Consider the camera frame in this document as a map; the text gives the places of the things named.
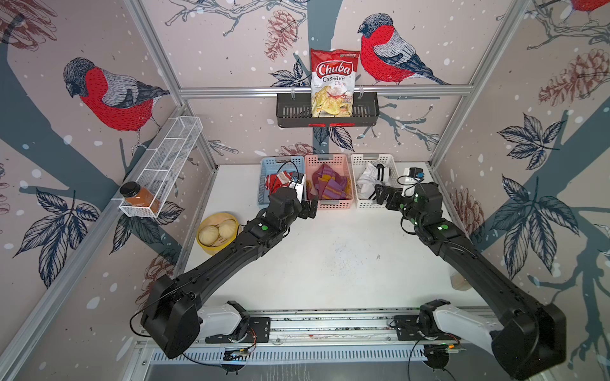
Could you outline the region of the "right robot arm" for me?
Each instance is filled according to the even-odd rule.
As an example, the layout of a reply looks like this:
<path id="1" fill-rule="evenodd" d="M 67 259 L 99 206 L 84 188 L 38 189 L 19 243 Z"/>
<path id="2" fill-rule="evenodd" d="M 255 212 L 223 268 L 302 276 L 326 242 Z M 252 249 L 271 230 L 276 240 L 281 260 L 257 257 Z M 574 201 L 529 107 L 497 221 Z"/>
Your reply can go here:
<path id="1" fill-rule="evenodd" d="M 432 338 L 453 335 L 494 356 L 513 379 L 526 380 L 566 359 L 566 316 L 554 304 L 541 304 L 481 255 L 453 222 L 443 217 L 438 184 L 417 184 L 413 195 L 376 186 L 375 201 L 400 211 L 414 235 L 465 278 L 495 314 L 484 319 L 445 300 L 419 309 L 419 328 Z"/>

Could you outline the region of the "purple yellow striped sock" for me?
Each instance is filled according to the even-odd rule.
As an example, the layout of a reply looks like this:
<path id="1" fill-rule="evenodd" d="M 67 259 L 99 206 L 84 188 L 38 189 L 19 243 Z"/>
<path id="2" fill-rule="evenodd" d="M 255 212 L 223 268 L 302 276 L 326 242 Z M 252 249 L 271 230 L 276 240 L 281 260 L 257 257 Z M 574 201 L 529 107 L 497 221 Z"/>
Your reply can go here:
<path id="1" fill-rule="evenodd" d="M 348 200 L 352 198 L 350 187 L 348 175 L 341 175 L 328 164 L 323 164 L 307 182 L 308 198 Z"/>

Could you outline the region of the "red santa sock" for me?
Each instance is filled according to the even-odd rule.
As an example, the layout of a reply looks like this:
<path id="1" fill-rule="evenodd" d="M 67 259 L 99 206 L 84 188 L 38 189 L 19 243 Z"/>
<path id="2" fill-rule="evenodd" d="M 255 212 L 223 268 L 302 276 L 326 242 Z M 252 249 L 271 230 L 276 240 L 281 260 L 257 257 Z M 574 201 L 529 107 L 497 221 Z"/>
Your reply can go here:
<path id="1" fill-rule="evenodd" d="M 270 193 L 275 193 L 281 187 L 289 187 L 292 184 L 293 177 L 296 173 L 288 171 L 280 171 L 275 174 L 266 176 L 265 189 Z"/>

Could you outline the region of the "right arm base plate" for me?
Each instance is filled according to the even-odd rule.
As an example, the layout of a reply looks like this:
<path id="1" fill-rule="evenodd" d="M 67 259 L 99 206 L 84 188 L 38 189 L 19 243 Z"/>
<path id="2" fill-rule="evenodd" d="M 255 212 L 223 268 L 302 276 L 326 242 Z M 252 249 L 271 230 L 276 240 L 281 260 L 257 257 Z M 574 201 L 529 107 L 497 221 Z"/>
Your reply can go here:
<path id="1" fill-rule="evenodd" d="M 424 333 L 419 326 L 418 315 L 396 315 L 389 323 L 389 328 L 394 330 L 398 341 L 442 341 L 449 343 L 460 343 L 460 339 L 447 333 L 433 332 Z"/>

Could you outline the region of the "plain white sock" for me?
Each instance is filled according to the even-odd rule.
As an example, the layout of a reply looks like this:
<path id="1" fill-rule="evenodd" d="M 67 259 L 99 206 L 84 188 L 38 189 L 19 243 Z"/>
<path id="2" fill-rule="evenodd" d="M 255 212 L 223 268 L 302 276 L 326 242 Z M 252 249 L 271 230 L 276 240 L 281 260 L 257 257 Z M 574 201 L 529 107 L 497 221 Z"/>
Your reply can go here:
<path id="1" fill-rule="evenodd" d="M 389 171 L 378 162 L 366 163 L 365 170 L 357 179 L 357 195 L 360 199 L 372 199 L 377 185 L 387 185 Z"/>

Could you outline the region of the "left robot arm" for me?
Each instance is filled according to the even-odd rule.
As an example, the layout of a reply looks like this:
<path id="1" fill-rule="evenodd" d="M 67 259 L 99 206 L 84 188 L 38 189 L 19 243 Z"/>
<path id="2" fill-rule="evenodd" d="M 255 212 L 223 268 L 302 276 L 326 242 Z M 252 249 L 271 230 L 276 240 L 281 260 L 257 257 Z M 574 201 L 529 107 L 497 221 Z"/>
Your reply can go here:
<path id="1" fill-rule="evenodd" d="M 179 357 L 200 337 L 240 342 L 250 335 L 250 315 L 239 303 L 206 306 L 206 301 L 238 271 L 280 243 L 297 218 L 315 217 L 318 203 L 317 198 L 299 199 L 295 189 L 281 187 L 271 194 L 268 207 L 211 259 L 175 279 L 164 275 L 155 281 L 141 310 L 141 326 L 166 357 Z"/>

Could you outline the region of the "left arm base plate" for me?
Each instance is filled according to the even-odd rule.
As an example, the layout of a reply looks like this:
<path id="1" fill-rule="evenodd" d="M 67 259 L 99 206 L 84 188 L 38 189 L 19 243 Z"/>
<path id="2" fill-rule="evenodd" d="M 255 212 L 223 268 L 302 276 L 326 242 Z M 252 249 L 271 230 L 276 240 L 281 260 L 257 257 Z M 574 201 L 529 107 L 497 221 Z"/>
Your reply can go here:
<path id="1" fill-rule="evenodd" d="M 271 332 L 270 317 L 251 317 L 240 322 L 233 333 L 205 338 L 206 344 L 254 344 L 268 343 Z"/>

